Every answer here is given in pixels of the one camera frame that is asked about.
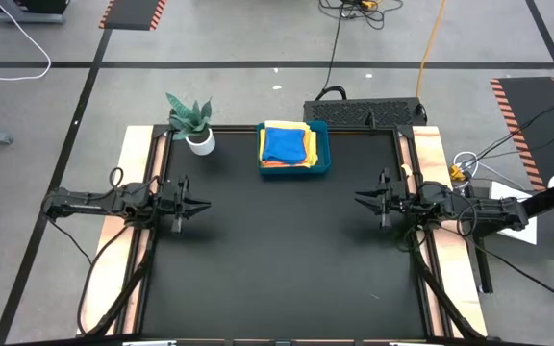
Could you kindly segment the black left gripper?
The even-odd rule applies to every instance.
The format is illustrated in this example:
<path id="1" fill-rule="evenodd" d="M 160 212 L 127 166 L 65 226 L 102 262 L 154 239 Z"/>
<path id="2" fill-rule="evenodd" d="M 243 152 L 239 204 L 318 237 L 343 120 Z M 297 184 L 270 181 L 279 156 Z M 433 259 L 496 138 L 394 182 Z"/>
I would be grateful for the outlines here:
<path id="1" fill-rule="evenodd" d="M 167 216 L 173 216 L 170 231 L 174 235 L 183 234 L 183 219 L 186 213 L 186 194 L 189 192 L 188 176 L 180 177 L 176 182 L 167 180 L 161 184 L 161 189 L 156 197 L 155 213 L 159 223 Z M 188 209 L 188 217 L 193 217 L 200 211 L 210 207 L 211 201 L 188 197 L 190 205 L 208 205 Z"/>

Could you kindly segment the white paper sheet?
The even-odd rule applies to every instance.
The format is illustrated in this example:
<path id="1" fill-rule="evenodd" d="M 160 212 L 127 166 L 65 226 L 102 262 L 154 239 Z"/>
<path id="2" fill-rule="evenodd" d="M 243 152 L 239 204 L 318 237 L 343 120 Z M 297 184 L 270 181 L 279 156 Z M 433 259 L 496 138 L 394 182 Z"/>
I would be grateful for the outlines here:
<path id="1" fill-rule="evenodd" d="M 490 185 L 490 198 L 491 199 L 505 199 L 514 197 L 517 198 L 519 202 L 522 202 L 530 197 L 531 193 L 523 192 L 507 185 L 503 185 L 499 182 L 492 181 Z M 519 241 L 526 242 L 531 245 L 537 244 L 537 225 L 538 221 L 536 217 L 530 218 L 526 227 L 521 231 L 514 231 L 512 229 L 506 228 L 498 233 Z"/>

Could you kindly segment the blue plastic bin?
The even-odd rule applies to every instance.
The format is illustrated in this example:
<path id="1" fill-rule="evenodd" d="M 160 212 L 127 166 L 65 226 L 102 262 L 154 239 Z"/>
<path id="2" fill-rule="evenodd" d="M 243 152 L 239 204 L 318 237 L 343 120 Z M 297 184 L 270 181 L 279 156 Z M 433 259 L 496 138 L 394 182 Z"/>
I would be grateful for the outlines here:
<path id="1" fill-rule="evenodd" d="M 263 175 L 297 175 L 297 174 L 323 174 L 331 166 L 331 155 L 328 137 L 328 127 L 324 121 L 306 122 L 310 134 L 305 136 L 307 140 L 313 144 L 309 144 L 312 149 L 312 154 L 315 158 L 315 163 L 311 164 L 310 159 L 306 159 L 304 163 L 285 164 L 278 161 L 263 161 L 261 153 L 264 149 L 264 124 L 259 124 L 257 127 L 258 134 L 258 154 L 259 154 L 259 170 Z"/>

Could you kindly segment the blue microfiber towel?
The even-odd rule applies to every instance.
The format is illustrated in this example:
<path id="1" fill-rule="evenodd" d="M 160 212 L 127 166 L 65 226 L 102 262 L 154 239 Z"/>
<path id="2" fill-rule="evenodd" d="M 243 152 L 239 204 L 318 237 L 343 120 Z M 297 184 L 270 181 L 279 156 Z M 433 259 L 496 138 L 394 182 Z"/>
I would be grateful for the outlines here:
<path id="1" fill-rule="evenodd" d="M 307 158 L 305 135 L 302 129 L 266 128 L 261 159 L 282 163 L 302 162 Z"/>

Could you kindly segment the light wooden board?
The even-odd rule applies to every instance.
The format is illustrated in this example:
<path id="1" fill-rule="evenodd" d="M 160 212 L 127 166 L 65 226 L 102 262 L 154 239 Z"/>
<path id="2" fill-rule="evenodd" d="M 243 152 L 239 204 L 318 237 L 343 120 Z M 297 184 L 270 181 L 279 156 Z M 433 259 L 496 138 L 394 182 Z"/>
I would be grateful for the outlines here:
<path id="1" fill-rule="evenodd" d="M 418 164 L 416 169 L 425 181 L 451 185 L 438 128 L 414 126 L 413 141 L 400 138 L 403 160 L 408 165 Z M 456 234 L 458 223 L 444 221 L 434 231 L 422 248 L 422 256 L 428 260 L 428 248 L 435 246 L 439 268 L 434 271 L 441 278 L 443 289 L 472 328 L 487 333 L 483 312 L 478 297 L 466 241 Z"/>
<path id="2" fill-rule="evenodd" d="M 130 126 L 125 132 L 117 166 L 123 184 L 150 180 L 161 172 L 165 137 L 152 126 Z M 122 219 L 108 216 L 103 222 L 97 249 L 103 253 L 93 266 L 80 308 L 85 331 L 106 314 L 124 285 L 138 268 L 147 247 L 149 230 L 126 229 Z"/>

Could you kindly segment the green plant in white pot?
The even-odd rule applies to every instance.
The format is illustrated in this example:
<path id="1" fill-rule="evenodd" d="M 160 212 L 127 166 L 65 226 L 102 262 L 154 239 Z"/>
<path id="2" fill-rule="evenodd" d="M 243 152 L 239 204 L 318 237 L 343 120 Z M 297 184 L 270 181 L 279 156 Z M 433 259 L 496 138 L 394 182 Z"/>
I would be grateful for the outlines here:
<path id="1" fill-rule="evenodd" d="M 175 95 L 166 94 L 170 105 L 168 124 L 174 135 L 173 140 L 184 140 L 191 152 L 197 156 L 207 156 L 215 148 L 215 138 L 211 129 L 213 107 L 211 100 L 202 106 L 197 101 L 186 106 Z"/>

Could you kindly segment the black metal table frame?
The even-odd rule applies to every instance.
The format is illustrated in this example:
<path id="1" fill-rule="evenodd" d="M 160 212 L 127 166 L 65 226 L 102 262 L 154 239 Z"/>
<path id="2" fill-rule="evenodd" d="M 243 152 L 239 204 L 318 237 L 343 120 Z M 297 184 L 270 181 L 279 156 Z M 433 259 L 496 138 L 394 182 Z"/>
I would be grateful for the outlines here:
<path id="1" fill-rule="evenodd" d="M 146 170 L 190 180 L 211 206 L 181 235 L 162 221 L 134 331 L 179 342 L 244 344 L 416 340 L 451 334 L 407 251 L 404 217 L 389 229 L 360 204 L 380 172 L 402 183 L 408 140 L 394 129 L 335 129 L 328 170 L 266 176 L 252 126 L 218 126 L 206 157 L 149 130 Z"/>

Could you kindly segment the black perforated computer case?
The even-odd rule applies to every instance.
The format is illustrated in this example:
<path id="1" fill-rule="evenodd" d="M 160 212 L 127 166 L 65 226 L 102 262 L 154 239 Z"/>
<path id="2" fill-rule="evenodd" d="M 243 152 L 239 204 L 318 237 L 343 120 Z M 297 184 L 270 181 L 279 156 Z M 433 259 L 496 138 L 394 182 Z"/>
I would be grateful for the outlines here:
<path id="1" fill-rule="evenodd" d="M 303 108 L 305 121 L 330 127 L 425 126 L 428 121 L 415 97 L 306 101 Z"/>

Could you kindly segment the black hazard-striped floor mat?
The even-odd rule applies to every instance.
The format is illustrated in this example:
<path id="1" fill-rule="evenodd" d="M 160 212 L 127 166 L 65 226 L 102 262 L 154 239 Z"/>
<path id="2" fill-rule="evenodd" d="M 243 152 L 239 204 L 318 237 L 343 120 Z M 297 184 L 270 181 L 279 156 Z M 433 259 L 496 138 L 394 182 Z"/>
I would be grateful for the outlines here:
<path id="1" fill-rule="evenodd" d="M 165 5 L 166 0 L 110 0 L 99 28 L 155 31 Z"/>
<path id="2" fill-rule="evenodd" d="M 515 150 L 535 191 L 545 190 L 554 176 L 554 78 L 499 78 L 491 89 Z"/>

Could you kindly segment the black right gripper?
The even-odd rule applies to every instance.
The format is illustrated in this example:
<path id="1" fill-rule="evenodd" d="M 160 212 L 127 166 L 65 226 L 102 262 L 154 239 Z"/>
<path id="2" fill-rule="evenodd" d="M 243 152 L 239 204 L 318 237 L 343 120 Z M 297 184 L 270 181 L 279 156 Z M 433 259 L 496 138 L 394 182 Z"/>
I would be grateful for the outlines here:
<path id="1" fill-rule="evenodd" d="M 393 182 L 387 168 L 380 173 L 377 190 L 356 191 L 355 194 L 370 198 L 379 197 L 380 204 L 360 198 L 357 198 L 356 201 L 374 214 L 380 214 L 381 229 L 391 227 L 390 213 L 392 211 L 406 213 L 416 197 L 415 193 L 409 191 L 406 183 Z"/>

